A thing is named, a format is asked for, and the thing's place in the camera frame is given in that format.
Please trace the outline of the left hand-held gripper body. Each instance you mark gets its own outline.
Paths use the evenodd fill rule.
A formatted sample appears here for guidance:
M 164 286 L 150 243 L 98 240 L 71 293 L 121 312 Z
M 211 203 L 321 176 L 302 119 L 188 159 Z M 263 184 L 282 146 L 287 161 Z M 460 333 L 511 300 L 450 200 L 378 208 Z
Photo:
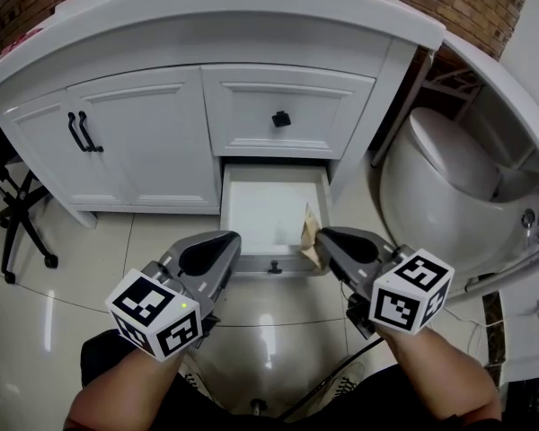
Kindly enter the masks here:
M 199 347 L 220 322 L 216 300 L 241 246 L 233 231 L 199 233 L 178 240 L 143 269 L 131 269 L 105 301 L 119 334 L 158 361 Z

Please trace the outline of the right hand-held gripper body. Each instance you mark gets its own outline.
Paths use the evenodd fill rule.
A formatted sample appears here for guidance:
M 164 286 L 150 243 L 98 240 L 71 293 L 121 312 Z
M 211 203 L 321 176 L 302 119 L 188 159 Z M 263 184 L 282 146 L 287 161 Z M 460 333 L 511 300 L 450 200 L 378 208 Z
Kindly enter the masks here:
M 375 326 L 417 334 L 443 307 L 455 269 L 433 254 L 350 227 L 315 238 L 320 262 L 351 290 L 346 316 L 365 339 Z

